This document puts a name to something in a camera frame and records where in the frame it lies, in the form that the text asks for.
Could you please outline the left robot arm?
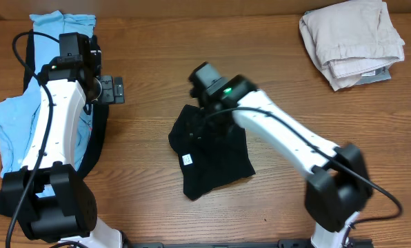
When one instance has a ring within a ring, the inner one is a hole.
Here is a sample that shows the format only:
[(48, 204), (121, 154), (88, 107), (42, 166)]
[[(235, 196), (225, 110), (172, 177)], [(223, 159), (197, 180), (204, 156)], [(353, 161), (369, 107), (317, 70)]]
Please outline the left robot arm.
[(34, 75), (39, 83), (39, 117), (21, 169), (7, 173), (1, 195), (12, 219), (30, 240), (52, 247), (129, 247), (127, 236), (97, 215), (94, 194), (74, 167), (78, 121), (92, 104), (125, 101), (120, 77), (101, 75), (101, 53), (94, 39), (78, 32), (60, 34), (59, 56)]

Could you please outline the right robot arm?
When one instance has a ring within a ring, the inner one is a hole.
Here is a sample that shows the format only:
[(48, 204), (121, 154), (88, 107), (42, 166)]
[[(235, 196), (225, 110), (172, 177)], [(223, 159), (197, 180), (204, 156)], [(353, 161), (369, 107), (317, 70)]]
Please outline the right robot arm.
[(294, 166), (305, 179), (305, 208), (315, 221), (310, 238), (281, 239), (278, 247), (373, 247), (371, 240), (349, 237), (372, 188), (358, 147), (328, 141), (281, 110), (242, 75), (228, 80), (209, 63), (188, 77), (191, 97), (205, 116), (199, 127), (225, 135), (234, 125), (254, 132)]

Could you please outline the black t-shirt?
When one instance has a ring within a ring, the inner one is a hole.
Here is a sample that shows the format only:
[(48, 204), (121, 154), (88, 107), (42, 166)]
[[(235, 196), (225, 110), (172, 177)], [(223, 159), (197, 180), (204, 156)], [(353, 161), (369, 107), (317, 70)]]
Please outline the black t-shirt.
[(199, 107), (185, 105), (168, 134), (183, 174), (183, 193), (190, 200), (255, 175), (245, 130), (233, 125), (225, 134), (219, 134), (205, 117)]

